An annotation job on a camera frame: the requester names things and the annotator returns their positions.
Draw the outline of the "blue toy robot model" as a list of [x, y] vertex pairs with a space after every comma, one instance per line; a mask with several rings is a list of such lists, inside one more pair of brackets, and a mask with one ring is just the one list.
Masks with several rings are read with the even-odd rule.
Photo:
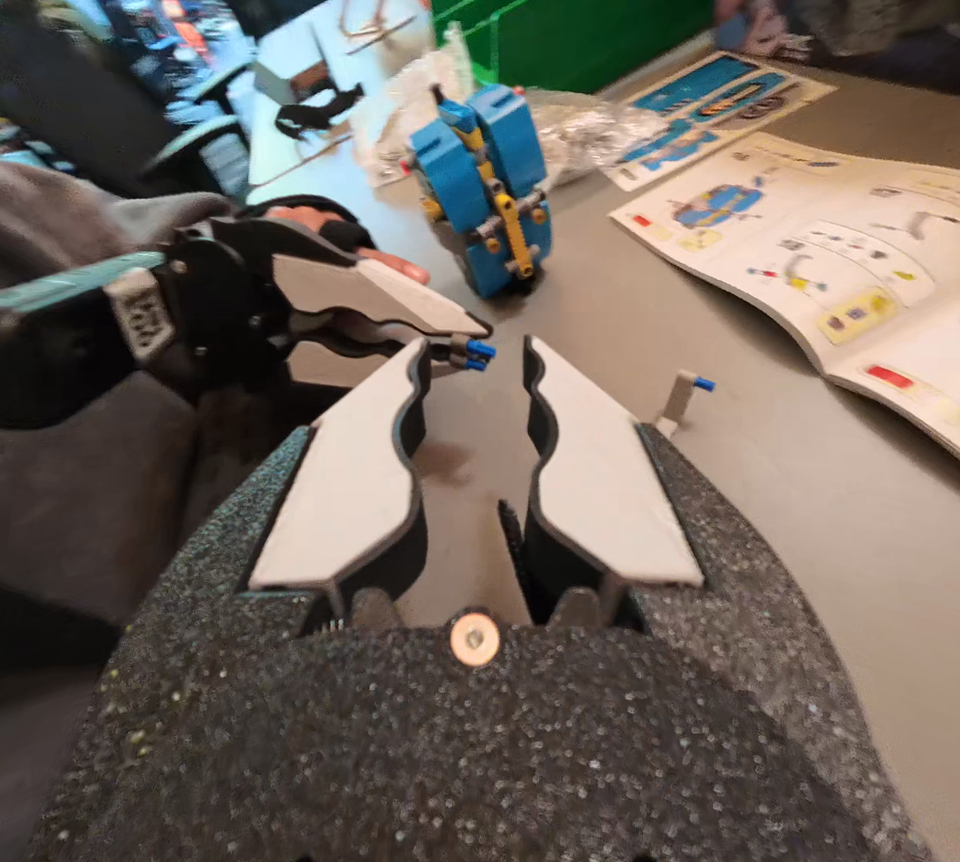
[[438, 83], [437, 115], [415, 131], [406, 169], [428, 220], [445, 226], [483, 299], [531, 285], [553, 250], [546, 161], [522, 91], [491, 84], [465, 101]]

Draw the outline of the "grey desk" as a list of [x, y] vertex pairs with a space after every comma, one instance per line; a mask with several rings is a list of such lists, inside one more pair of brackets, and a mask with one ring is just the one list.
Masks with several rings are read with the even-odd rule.
[[940, 860], [958, 860], [958, 460], [899, 415], [825, 382], [771, 318], [679, 271], [609, 218], [630, 196], [594, 173], [550, 197], [544, 280], [501, 307], [476, 300], [405, 179], [377, 191], [347, 146], [252, 200], [314, 193], [356, 214], [386, 251], [495, 325], [483, 374], [434, 384], [424, 479], [426, 568], [405, 620], [438, 625], [479, 604], [529, 616], [497, 500], [525, 512], [536, 453], [526, 434], [522, 339], [543, 338], [637, 418], [651, 421], [678, 370], [713, 380], [675, 445], [766, 538], [819, 614], [854, 681], [908, 811]]

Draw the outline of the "grey connector brick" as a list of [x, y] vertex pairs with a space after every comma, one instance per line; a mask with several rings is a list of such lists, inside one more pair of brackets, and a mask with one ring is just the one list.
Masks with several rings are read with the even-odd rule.
[[449, 339], [448, 363], [459, 371], [484, 372], [498, 351], [484, 341], [456, 334]]

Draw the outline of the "grey angled beam brick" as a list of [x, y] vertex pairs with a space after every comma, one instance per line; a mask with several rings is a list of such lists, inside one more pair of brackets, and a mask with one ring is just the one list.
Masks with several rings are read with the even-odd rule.
[[685, 419], [694, 393], [698, 390], [714, 392], [715, 387], [714, 381], [695, 372], [686, 369], [678, 371], [666, 402], [655, 419], [655, 429], [665, 438], [673, 438]]

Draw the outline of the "person's left forearm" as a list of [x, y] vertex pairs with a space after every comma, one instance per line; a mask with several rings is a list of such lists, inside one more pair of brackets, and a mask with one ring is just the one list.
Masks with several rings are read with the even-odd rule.
[[60, 172], [1, 165], [1, 288], [166, 244], [236, 206], [210, 193], [127, 199]]

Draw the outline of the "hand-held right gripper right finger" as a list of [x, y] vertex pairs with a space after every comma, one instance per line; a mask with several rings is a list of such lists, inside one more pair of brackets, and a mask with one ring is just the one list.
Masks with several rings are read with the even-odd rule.
[[537, 455], [524, 535], [534, 577], [546, 588], [606, 576], [703, 587], [639, 420], [534, 335], [523, 342], [523, 387]]

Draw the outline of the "blue printed sheet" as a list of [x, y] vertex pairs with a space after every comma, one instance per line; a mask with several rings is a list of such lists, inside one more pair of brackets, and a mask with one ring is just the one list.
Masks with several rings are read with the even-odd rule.
[[625, 193], [645, 190], [835, 90], [816, 79], [714, 52], [630, 99], [633, 109], [658, 116], [662, 126], [604, 174]]

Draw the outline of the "black office chair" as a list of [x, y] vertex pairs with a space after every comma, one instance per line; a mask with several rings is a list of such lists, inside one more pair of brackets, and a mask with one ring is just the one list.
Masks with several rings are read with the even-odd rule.
[[177, 135], [145, 164], [142, 182], [170, 193], [246, 196], [250, 141], [230, 91], [250, 68], [247, 60], [226, 65], [167, 106]]

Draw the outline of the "person's torso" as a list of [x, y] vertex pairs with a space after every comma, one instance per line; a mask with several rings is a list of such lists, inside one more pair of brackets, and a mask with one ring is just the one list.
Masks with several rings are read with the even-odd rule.
[[186, 539], [328, 397], [145, 372], [52, 427], [2, 431], [2, 674], [105, 661]]

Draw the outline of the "clear plastic bag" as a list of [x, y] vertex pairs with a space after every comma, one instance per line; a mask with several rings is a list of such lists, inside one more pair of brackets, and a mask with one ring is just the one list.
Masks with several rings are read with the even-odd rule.
[[[354, 159], [373, 188], [399, 181], [400, 163], [412, 150], [416, 131], [439, 117], [430, 89], [434, 80], [465, 103], [478, 84], [462, 28], [450, 23], [442, 47], [426, 52], [359, 101], [348, 116]], [[526, 93], [543, 153], [547, 186], [611, 169], [654, 142], [669, 128], [659, 113], [626, 102], [539, 88]]]

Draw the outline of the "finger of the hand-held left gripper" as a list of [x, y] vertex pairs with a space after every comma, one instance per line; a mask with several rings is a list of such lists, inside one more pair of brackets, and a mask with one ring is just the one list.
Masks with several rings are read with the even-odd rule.
[[293, 383], [355, 388], [411, 341], [425, 339], [427, 353], [447, 363], [459, 327], [415, 325], [397, 317], [292, 317], [285, 367]]
[[271, 270], [276, 288], [302, 316], [354, 314], [376, 326], [402, 325], [432, 339], [486, 340], [494, 332], [458, 303], [371, 258], [341, 267], [276, 254]]

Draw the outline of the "instruction booklet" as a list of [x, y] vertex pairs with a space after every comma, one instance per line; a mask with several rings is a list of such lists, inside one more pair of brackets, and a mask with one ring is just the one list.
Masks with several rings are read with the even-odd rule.
[[959, 454], [959, 172], [757, 132], [613, 210], [818, 373]]

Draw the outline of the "person's left hand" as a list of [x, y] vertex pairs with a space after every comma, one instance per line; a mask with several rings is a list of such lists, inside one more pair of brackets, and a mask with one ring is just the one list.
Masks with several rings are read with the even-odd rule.
[[428, 285], [429, 273], [420, 266], [397, 255], [378, 249], [372, 236], [353, 215], [332, 205], [274, 205], [258, 209], [265, 219], [290, 222], [320, 236], [344, 253], [377, 261], [412, 281]]

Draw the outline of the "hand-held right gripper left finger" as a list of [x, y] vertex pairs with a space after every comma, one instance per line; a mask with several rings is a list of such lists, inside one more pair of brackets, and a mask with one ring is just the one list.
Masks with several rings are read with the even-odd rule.
[[429, 376], [429, 345], [413, 340], [311, 426], [249, 591], [339, 588], [413, 529], [423, 494], [402, 423]]

